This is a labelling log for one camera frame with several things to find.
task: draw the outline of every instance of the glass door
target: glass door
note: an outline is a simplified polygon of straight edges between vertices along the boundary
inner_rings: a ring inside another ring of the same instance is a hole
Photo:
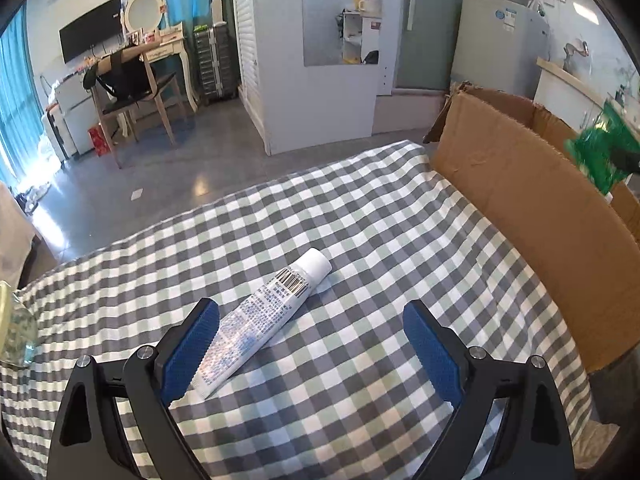
[[[396,88],[446,90],[462,0],[404,0]]]

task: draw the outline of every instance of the gray floor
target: gray floor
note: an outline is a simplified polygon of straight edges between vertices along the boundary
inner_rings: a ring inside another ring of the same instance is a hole
[[[170,116],[176,110],[170,110]],[[30,280],[165,218],[287,173],[340,160],[369,148],[410,139],[425,131],[380,134],[267,156],[262,139],[239,100],[203,107],[172,120],[172,148],[158,115],[139,122],[140,142],[118,144],[122,170],[110,154],[82,156],[56,175],[34,211],[41,246]],[[131,201],[131,194],[142,196]]]

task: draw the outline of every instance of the green plastic bag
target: green plastic bag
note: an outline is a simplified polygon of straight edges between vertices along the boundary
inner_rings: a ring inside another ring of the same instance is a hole
[[[578,168],[603,195],[629,175],[611,163],[611,149],[640,152],[640,143],[608,100],[594,123],[577,139],[566,140],[564,146]]]

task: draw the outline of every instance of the television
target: television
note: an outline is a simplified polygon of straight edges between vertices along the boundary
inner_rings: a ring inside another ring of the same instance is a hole
[[[60,29],[65,63],[122,32],[120,0],[109,0]]]

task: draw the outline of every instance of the cardboard box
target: cardboard box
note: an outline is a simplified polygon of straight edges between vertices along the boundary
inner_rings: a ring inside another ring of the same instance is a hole
[[[640,204],[624,184],[606,202],[566,158],[575,135],[525,98],[463,86],[425,142],[540,277],[593,372],[640,340]]]

